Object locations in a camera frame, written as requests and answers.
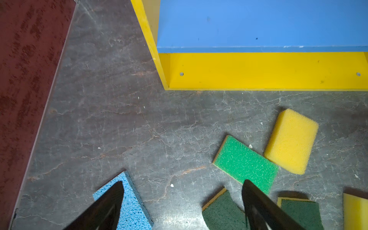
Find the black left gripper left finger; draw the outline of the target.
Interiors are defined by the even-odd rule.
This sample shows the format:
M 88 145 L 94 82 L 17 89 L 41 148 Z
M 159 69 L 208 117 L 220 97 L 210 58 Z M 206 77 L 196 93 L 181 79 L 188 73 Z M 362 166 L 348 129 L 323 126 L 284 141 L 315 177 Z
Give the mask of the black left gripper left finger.
M 65 229 L 116 230 L 123 197 L 123 183 L 118 181 Z

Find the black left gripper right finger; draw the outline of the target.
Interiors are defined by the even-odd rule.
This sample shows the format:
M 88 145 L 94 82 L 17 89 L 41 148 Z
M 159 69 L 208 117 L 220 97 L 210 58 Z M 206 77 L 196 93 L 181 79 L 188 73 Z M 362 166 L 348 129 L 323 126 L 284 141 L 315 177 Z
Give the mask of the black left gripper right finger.
M 250 180 L 242 186 L 246 220 L 251 230 L 303 230 L 293 218 L 281 210 Z

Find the yellow foam sponge front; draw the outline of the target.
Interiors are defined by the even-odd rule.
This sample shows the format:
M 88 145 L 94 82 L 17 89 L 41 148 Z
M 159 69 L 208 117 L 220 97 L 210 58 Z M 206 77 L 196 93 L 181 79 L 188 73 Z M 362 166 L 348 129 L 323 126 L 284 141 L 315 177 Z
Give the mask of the yellow foam sponge front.
M 368 200 L 343 193 L 344 230 L 368 229 Z

